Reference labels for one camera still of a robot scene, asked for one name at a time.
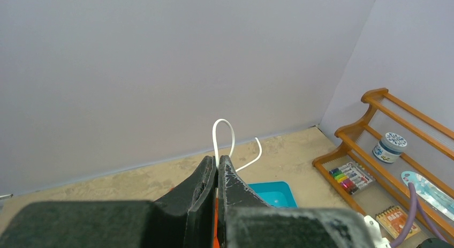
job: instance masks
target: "blue tray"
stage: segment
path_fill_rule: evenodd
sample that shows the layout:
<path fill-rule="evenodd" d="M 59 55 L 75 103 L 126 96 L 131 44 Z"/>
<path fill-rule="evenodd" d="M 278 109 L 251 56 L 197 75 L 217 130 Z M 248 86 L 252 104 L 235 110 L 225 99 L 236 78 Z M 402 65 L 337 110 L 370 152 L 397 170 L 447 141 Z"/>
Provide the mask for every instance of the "blue tray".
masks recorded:
<path fill-rule="evenodd" d="M 264 201 L 274 207 L 297 208 L 292 190 L 284 181 L 249 184 Z"/>

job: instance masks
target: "floor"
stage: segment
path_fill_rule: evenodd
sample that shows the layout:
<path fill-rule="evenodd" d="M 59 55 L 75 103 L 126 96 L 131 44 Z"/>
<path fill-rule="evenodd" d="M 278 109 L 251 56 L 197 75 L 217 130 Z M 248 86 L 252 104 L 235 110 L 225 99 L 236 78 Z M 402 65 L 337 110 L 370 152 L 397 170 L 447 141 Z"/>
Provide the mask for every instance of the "floor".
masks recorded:
<path fill-rule="evenodd" d="M 261 140 L 261 158 L 239 172 L 246 183 L 286 181 L 300 207 L 348 207 L 327 181 L 312 167 L 312 160 L 335 148 L 316 127 Z M 230 148 L 220 154 L 228 154 Z M 236 168 L 253 160 L 257 144 L 235 147 L 232 162 Z M 118 174 L 78 182 L 9 199 L 0 214 L 0 232 L 24 206 L 44 200 L 155 200 L 187 176 L 206 155 L 156 164 Z"/>

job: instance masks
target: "jar lid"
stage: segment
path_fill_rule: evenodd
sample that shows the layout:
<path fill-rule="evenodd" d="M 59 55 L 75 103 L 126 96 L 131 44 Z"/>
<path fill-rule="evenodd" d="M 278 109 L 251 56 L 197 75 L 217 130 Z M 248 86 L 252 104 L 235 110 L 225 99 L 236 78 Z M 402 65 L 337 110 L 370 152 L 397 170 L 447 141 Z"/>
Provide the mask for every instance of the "jar lid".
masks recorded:
<path fill-rule="evenodd" d="M 407 140 L 396 133 L 388 132 L 384 134 L 381 141 L 389 149 L 397 152 L 403 152 L 407 148 Z"/>

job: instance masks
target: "white backdrop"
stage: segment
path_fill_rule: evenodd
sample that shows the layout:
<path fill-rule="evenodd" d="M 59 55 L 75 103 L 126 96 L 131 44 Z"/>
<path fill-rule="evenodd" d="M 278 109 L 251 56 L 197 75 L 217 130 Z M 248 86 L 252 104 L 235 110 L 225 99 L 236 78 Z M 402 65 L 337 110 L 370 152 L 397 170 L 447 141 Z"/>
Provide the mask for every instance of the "white backdrop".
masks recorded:
<path fill-rule="evenodd" d="M 454 0 L 377 0 L 320 124 L 332 136 L 367 110 L 364 92 L 386 87 L 454 129 Z"/>
<path fill-rule="evenodd" d="M 0 0 L 0 193 L 317 124 L 373 2 Z"/>

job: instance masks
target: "book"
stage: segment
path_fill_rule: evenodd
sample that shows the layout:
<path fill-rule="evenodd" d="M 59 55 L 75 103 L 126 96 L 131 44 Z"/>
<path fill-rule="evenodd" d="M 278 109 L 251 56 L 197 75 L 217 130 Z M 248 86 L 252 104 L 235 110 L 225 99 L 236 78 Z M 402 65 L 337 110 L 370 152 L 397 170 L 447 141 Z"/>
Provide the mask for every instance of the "book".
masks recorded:
<path fill-rule="evenodd" d="M 391 206 L 381 213 L 376 215 L 377 222 L 394 238 L 399 236 L 405 226 L 408 215 L 400 206 Z M 421 228 L 413 222 L 405 240 L 416 235 L 421 231 Z"/>

